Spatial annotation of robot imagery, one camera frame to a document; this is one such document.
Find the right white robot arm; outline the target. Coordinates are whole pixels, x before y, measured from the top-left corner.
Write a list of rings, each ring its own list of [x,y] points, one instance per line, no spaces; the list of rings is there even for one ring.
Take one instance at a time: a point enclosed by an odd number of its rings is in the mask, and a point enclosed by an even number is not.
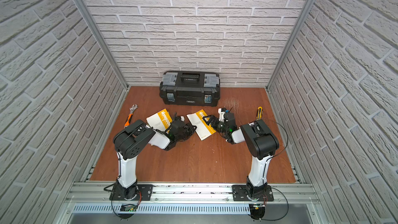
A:
[[[264,196],[267,191],[267,171],[280,144],[263,118],[263,108],[258,107],[256,120],[237,126],[234,114],[226,108],[219,109],[219,117],[204,116],[201,119],[212,127],[228,143],[246,143],[252,155],[251,170],[247,176],[246,190],[252,199]]]

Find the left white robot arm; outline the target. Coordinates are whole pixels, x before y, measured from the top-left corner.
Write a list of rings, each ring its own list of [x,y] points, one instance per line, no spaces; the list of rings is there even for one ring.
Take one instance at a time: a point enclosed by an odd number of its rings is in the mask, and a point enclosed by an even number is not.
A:
[[[169,151],[178,142],[188,140],[196,129],[197,126],[185,123],[183,117],[177,115],[164,131],[151,128],[142,120],[125,127],[113,139],[119,161],[116,192],[126,200],[132,200],[137,195],[137,157],[147,144]]]

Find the black plastic toolbox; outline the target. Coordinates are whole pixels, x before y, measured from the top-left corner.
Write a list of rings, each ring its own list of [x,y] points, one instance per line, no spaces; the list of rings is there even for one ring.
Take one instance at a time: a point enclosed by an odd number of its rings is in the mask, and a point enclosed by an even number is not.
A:
[[[159,86],[160,97],[167,105],[210,106],[220,100],[220,77],[217,73],[167,71]]]

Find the yellow utility knife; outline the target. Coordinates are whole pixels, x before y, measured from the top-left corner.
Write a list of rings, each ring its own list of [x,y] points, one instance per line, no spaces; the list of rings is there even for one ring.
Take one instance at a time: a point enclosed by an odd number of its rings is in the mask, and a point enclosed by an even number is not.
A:
[[[259,120],[263,117],[263,108],[261,106],[257,109],[256,119]]]

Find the orange handled adjustable wrench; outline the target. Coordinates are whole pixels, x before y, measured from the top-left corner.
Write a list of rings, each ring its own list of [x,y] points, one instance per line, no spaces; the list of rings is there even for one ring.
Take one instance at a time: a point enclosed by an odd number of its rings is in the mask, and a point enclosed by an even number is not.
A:
[[[126,119],[126,122],[125,122],[125,124],[124,124],[124,128],[127,128],[130,124],[131,124],[131,119],[132,119],[132,117],[133,117],[133,114],[134,114],[134,112],[135,112],[135,110],[138,108],[138,105],[137,104],[134,104],[131,108],[130,108],[130,112],[129,112],[129,115],[128,115],[128,117],[127,117],[127,119]]]

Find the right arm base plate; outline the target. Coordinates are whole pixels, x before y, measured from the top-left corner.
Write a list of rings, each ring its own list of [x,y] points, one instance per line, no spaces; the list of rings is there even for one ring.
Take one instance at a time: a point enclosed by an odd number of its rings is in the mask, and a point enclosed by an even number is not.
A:
[[[268,184],[260,187],[252,187],[251,184],[232,185],[232,194],[234,201],[274,201],[271,186]]]

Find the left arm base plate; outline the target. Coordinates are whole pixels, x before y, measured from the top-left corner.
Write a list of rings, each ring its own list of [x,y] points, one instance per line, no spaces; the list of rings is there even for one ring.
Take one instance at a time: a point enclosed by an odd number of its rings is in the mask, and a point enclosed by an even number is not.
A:
[[[149,201],[151,200],[154,185],[152,184],[138,184],[133,188],[132,192],[125,194],[121,186],[113,186],[110,193],[110,200],[113,201]]]

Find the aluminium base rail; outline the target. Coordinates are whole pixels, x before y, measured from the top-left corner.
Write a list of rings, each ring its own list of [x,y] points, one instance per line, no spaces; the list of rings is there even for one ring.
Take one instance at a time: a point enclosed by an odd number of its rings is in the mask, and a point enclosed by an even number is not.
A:
[[[222,183],[140,183],[134,200],[114,196],[108,181],[74,183],[65,199],[67,213],[249,214],[250,207],[320,204],[310,184],[271,184],[267,196],[248,198],[245,185]]]

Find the right aluminium corner post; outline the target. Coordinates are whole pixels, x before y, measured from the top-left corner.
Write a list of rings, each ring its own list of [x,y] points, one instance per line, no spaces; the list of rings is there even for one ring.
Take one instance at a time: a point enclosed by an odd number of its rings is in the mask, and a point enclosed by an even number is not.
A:
[[[305,4],[303,5],[303,8],[302,8],[302,10],[297,18],[297,21],[296,21],[295,25],[293,26],[292,32],[287,40],[287,43],[285,44],[284,49],[281,53],[281,56],[276,64],[274,72],[273,72],[267,86],[265,87],[265,89],[267,91],[271,88],[272,84],[276,80],[278,72],[282,69],[282,65],[283,65],[285,59],[287,58],[288,52],[290,51],[291,47],[293,46],[293,43],[295,42],[296,38],[298,37],[299,32],[302,29],[302,26],[304,25],[308,15],[309,15],[309,12],[311,11],[315,2],[316,2],[316,0],[306,0],[305,1]]]

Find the aluminium corner post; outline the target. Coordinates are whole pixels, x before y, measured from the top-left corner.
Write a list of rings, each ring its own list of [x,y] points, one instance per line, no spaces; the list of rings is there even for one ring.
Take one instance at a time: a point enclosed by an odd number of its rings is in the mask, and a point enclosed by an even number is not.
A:
[[[283,65],[285,59],[287,58],[288,52],[290,51],[291,47],[293,46],[293,43],[295,42],[296,38],[298,37],[299,32],[302,29],[302,26],[304,25],[308,15],[309,15],[309,12],[311,11],[315,2],[316,2],[316,0],[306,0],[305,1],[305,4],[303,5],[303,8],[302,8],[302,10],[297,18],[297,21],[296,21],[295,25],[293,26],[292,32],[287,40],[287,43],[285,44],[284,49],[281,53],[281,56],[276,64],[274,72],[273,72],[267,86],[265,87],[265,89],[267,91],[271,88],[272,84],[276,80],[278,72],[282,69],[282,65]]]
[[[118,80],[120,81],[122,87],[125,90],[129,89],[129,85],[127,84],[126,80],[124,79],[122,72],[115,60],[115,58],[113,57],[111,50],[109,49],[103,35],[101,34],[94,17],[92,16],[92,14],[89,11],[88,6],[86,5],[84,0],[73,0],[77,9],[80,11],[83,19],[85,20],[89,30],[91,31],[93,37],[95,38],[95,40],[97,41],[99,47],[101,48],[102,52],[105,55],[105,58],[107,59],[107,61],[109,62],[111,68],[113,69],[113,71],[115,72]]]

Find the left aluminium corner post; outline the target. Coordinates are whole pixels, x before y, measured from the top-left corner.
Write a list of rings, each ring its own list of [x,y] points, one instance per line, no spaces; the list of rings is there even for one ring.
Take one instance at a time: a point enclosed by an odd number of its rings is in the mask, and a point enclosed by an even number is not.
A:
[[[129,89],[129,85],[127,84],[126,80],[124,79],[122,72],[115,60],[115,58],[113,57],[111,50],[109,49],[103,35],[101,34],[94,17],[92,16],[92,14],[89,11],[88,6],[86,5],[84,0],[73,0],[77,9],[80,11],[83,19],[85,20],[89,30],[91,31],[93,37],[95,38],[95,40],[97,41],[99,47],[101,48],[102,52],[105,55],[105,58],[107,59],[107,61],[109,62],[111,68],[113,69],[113,71],[115,72],[118,80],[120,81],[122,87],[125,90]]]

